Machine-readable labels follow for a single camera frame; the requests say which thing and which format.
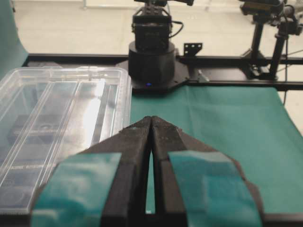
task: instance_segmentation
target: plastic storage box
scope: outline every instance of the plastic storage box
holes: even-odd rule
[[[0,82],[0,215],[28,214],[55,165],[129,125],[118,68],[19,68]]]

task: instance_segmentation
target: teal tape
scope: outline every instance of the teal tape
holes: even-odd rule
[[[32,227],[99,227],[120,153],[79,154],[57,167],[32,214]]]
[[[275,89],[183,86],[161,96],[133,95],[131,121],[148,115],[239,161],[266,213],[303,212],[303,138]]]
[[[28,56],[18,37],[10,0],[0,0],[0,54],[0,80],[21,67]]]
[[[260,227],[257,206],[233,162],[220,152],[170,152],[189,227]]]

